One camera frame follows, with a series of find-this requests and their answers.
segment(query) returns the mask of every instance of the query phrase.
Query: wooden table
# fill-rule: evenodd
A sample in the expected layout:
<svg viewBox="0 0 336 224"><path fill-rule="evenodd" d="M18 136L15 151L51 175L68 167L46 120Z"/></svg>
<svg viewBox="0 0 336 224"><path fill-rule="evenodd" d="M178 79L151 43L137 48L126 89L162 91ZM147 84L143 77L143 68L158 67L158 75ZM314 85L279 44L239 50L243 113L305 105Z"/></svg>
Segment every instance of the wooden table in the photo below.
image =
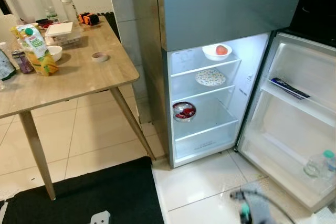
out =
<svg viewBox="0 0 336 224"><path fill-rule="evenodd" d="M56 195L30 112L33 109L109 89L148 155L155 159L118 88L137 80L139 73L106 18L100 16L100 21L96 26L84 27L80 45L63 50L62 58L57 62L59 70L52 76L18 73L5 81L6 89L0 91L0 118L19 114L31 151L52 200ZM91 55L99 51L107 53L109 60L93 62Z"/></svg>

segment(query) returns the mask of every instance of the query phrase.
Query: freezer door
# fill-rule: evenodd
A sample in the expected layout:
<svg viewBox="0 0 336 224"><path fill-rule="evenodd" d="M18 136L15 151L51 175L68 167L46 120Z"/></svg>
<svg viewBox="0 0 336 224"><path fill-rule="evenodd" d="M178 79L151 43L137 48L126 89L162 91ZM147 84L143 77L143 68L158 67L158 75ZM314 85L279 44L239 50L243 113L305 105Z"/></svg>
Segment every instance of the freezer door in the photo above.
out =
<svg viewBox="0 0 336 224"><path fill-rule="evenodd" d="M277 34L255 87L238 150L304 206L317 211L335 199L336 175L305 173L309 158L336 152L336 49ZM303 98L272 82L280 78Z"/></svg>
<svg viewBox="0 0 336 224"><path fill-rule="evenodd" d="M158 0L166 51L288 27L299 0Z"/></svg>

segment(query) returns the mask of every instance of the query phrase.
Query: refrigerator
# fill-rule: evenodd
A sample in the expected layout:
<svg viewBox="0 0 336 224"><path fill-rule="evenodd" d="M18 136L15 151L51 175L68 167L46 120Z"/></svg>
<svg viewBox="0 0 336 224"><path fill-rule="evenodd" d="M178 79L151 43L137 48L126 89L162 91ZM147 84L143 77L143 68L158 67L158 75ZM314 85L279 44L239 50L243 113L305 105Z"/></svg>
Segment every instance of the refrigerator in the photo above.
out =
<svg viewBox="0 0 336 224"><path fill-rule="evenodd" d="M171 168L234 147L317 211L335 199L336 177L311 178L303 168L311 156L336 151L336 49L281 30L298 3L133 0L152 122ZM203 47L218 43L232 53L206 58ZM220 84L197 81L209 70ZM190 122L175 120L178 102L195 105Z"/></svg>

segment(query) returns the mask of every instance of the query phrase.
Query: tape roll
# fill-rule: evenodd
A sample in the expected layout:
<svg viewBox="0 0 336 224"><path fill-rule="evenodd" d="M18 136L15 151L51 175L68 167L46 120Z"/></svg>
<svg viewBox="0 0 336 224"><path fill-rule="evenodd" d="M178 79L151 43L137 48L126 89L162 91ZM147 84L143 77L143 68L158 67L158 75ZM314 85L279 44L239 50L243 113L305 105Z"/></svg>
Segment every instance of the tape roll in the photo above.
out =
<svg viewBox="0 0 336 224"><path fill-rule="evenodd" d="M109 59L109 56L105 54L104 52L96 52L92 56L93 62L103 62Z"/></svg>

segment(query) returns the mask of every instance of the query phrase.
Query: white tile floor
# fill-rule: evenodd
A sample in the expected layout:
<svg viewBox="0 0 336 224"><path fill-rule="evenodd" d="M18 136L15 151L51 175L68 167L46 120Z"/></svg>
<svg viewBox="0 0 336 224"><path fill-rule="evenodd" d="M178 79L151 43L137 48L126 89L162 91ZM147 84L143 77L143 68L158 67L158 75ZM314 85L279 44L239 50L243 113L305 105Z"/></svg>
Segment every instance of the white tile floor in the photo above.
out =
<svg viewBox="0 0 336 224"><path fill-rule="evenodd" d="M121 91L137 115L130 85ZM101 92L33 111L51 178L57 182L146 155L113 96ZM142 124L154 155L164 155L154 127ZM0 200L43 185L17 116L0 119ZM239 154L224 151L170 170L167 160L153 163L153 176L166 224L239 223L239 204L229 193L247 183L259 185L298 223L333 223L302 208ZM289 223L275 209L272 214Z"/></svg>

